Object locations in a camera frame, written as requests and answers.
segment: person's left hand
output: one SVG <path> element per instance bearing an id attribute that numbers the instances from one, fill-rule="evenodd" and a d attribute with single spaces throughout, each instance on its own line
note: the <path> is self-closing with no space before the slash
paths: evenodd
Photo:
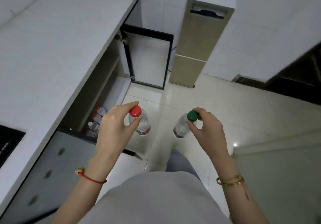
<path id="1" fill-rule="evenodd" d="M 100 159 L 105 158 L 116 162 L 126 148 L 141 117 L 136 118 L 129 126 L 125 126 L 124 118 L 129 110 L 137 105 L 138 101 L 116 105 L 103 116 L 96 144 L 96 156 Z"/>

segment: pants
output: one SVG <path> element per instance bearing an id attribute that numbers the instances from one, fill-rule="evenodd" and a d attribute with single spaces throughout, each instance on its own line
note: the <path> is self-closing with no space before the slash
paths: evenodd
<path id="1" fill-rule="evenodd" d="M 171 152 L 166 165 L 166 172 L 188 172 L 200 180 L 191 163 L 177 149 L 173 149 Z"/>

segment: clear plastic bottle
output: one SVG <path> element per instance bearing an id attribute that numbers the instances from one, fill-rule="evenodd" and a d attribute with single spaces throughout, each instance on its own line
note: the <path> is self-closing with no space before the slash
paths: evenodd
<path id="1" fill-rule="evenodd" d="M 99 131 L 99 124 L 96 122 L 89 122 L 88 123 L 88 128 L 95 131 L 96 133 L 98 133 Z"/>
<path id="2" fill-rule="evenodd" d="M 96 111 L 102 117 L 106 115 L 106 110 L 101 106 L 96 106 Z"/>
<path id="3" fill-rule="evenodd" d="M 90 130 L 90 129 L 84 129 L 83 133 L 86 134 L 89 137 L 93 137 L 96 138 L 98 136 L 97 133 L 95 133 L 94 131 Z"/>
<path id="4" fill-rule="evenodd" d="M 180 139 L 184 138 L 187 133 L 191 131 L 186 121 L 189 120 L 196 125 L 197 119 L 198 113 L 195 111 L 189 111 L 189 113 L 183 114 L 173 129 L 174 135 Z"/>
<path id="5" fill-rule="evenodd" d="M 139 135 L 147 135 L 150 132 L 150 124 L 147 118 L 147 113 L 140 108 L 140 106 L 135 106 L 129 111 L 129 123 L 132 123 L 135 118 L 141 116 L 142 119 L 136 129 Z"/>
<path id="6" fill-rule="evenodd" d="M 98 124 L 100 124 L 100 122 L 101 122 L 101 120 L 102 120 L 102 117 L 101 117 L 99 114 L 97 114 L 97 113 L 93 113 L 93 114 L 92 114 L 92 118 L 93 118 L 94 121 L 95 121 L 96 123 L 98 123 Z"/>

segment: forearm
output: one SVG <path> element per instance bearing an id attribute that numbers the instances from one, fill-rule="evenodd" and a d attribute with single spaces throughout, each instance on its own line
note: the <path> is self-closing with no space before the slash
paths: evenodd
<path id="1" fill-rule="evenodd" d="M 224 160 L 212 160 L 213 165 L 220 179 L 231 179 L 239 172 L 235 166 L 232 157 L 226 157 Z M 234 183 L 237 180 L 230 180 L 227 183 Z M 250 191 L 243 183 L 237 186 L 224 186 L 224 195 L 230 211 L 231 219 L 234 224 L 266 224 L 267 219 L 258 208 Z"/>
<path id="2" fill-rule="evenodd" d="M 86 176 L 97 181 L 104 181 L 115 165 L 114 159 L 93 157 L 85 168 Z M 80 177 L 78 183 L 57 210 L 51 224 L 76 224 L 95 205 L 102 184 Z"/>

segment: bottle with green cap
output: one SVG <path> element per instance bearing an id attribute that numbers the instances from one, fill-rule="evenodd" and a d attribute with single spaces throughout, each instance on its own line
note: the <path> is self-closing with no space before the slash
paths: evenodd
<path id="1" fill-rule="evenodd" d="M 186 121 L 189 120 L 196 125 L 197 119 L 198 113 L 195 111 L 189 111 L 188 113 L 183 114 L 173 129 L 174 135 L 180 139 L 184 138 L 187 133 L 191 131 Z"/>

